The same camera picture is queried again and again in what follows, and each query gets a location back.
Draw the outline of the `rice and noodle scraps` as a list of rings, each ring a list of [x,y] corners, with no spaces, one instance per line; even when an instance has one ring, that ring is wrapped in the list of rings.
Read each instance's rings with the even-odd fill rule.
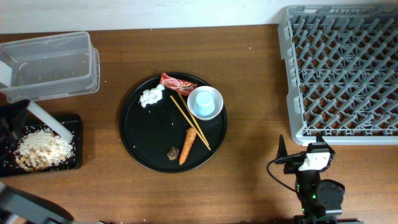
[[[55,134],[50,128],[36,129],[17,142],[16,164],[26,172],[68,164],[75,155],[75,145]]]

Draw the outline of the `orange carrot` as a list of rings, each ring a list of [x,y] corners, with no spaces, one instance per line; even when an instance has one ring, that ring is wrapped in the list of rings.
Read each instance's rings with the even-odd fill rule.
[[[178,161],[179,165],[183,165],[185,163],[185,161],[187,160],[187,157],[189,155],[190,149],[192,147],[193,142],[195,141],[197,135],[197,131],[195,128],[189,128],[187,130],[187,135],[185,138],[185,142],[182,148],[182,152],[180,155],[180,159]]]

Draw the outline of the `brown food chunk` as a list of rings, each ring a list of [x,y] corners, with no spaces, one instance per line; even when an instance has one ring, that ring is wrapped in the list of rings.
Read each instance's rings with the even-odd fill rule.
[[[177,147],[171,147],[170,151],[167,153],[167,157],[170,161],[176,160],[179,156],[180,149]]]

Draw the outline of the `red snack wrapper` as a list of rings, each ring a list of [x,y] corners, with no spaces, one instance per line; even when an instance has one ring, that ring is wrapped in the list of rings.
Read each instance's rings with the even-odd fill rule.
[[[164,72],[160,76],[160,84],[166,88],[175,90],[177,93],[184,96],[188,96],[194,89],[198,87],[197,84],[170,77]]]

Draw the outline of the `white tissue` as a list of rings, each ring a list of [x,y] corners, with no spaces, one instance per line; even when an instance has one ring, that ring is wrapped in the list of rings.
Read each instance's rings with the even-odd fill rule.
[[[143,108],[147,105],[156,104],[162,99],[162,91],[165,87],[162,84],[158,84],[155,88],[144,90],[139,98],[139,102]]]

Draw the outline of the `white plate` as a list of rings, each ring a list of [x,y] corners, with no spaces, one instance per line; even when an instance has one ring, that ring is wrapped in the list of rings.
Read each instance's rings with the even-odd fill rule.
[[[61,138],[64,138],[67,142],[72,142],[73,134],[62,123],[58,122],[34,101],[29,101],[27,110],[48,127],[53,129]]]

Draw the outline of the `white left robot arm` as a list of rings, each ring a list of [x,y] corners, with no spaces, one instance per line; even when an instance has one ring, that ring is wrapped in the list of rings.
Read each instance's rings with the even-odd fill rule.
[[[60,121],[30,100],[1,107],[1,177],[78,169],[83,163],[83,123],[77,114]],[[1,223],[75,223],[61,206],[1,184]]]

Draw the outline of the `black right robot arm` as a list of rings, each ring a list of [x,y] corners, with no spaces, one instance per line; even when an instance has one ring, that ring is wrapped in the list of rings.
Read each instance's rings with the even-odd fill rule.
[[[320,174],[330,166],[336,152],[322,138],[308,144],[307,150],[295,154],[287,154],[283,136],[279,136],[279,147],[276,158],[267,164],[267,173],[278,184],[294,192],[302,207],[302,214],[293,217],[297,224],[325,223],[359,223],[359,220],[339,220],[343,213],[341,204],[345,194],[345,186],[335,180],[321,179]],[[282,164],[284,174],[295,175],[295,185],[287,184],[275,177],[269,167],[271,164]]]

